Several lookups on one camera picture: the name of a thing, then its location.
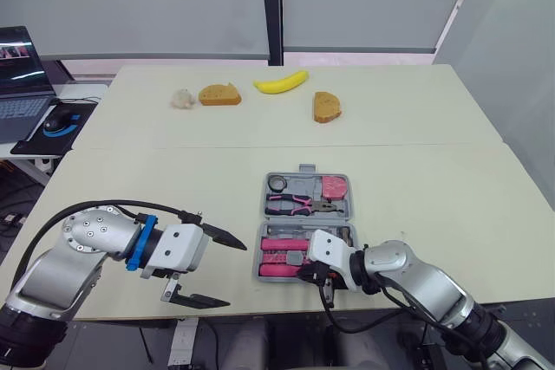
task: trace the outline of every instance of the pink tool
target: pink tool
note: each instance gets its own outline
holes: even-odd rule
[[[287,255],[285,253],[264,253],[262,255],[262,263],[287,263]],[[306,257],[303,258],[303,264],[310,263]]]
[[[263,238],[260,244],[262,250],[308,250],[308,240],[295,238]]]
[[[343,199],[347,193],[347,181],[341,177],[322,177],[322,197]]]
[[[300,266],[289,264],[261,264],[259,274],[261,276],[295,277],[299,269],[301,269]]]

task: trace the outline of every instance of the laptop keyboard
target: laptop keyboard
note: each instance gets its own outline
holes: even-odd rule
[[[41,111],[49,97],[30,100],[0,101],[0,119],[34,117]]]

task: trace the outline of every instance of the pliers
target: pliers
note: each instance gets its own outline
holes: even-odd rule
[[[274,216],[309,216],[314,211],[330,212],[341,211],[338,210],[337,205],[325,201],[313,201],[308,195],[293,195],[293,194],[266,194],[266,201],[291,201],[298,203],[301,206],[291,210],[280,210],[278,208],[266,207],[264,211],[266,214]]]

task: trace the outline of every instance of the laptop screen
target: laptop screen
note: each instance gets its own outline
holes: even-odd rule
[[[0,96],[52,90],[24,26],[0,28]]]

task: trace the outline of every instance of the laptop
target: laptop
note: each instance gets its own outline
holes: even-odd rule
[[[26,139],[55,97],[27,29],[0,28],[0,143]]]

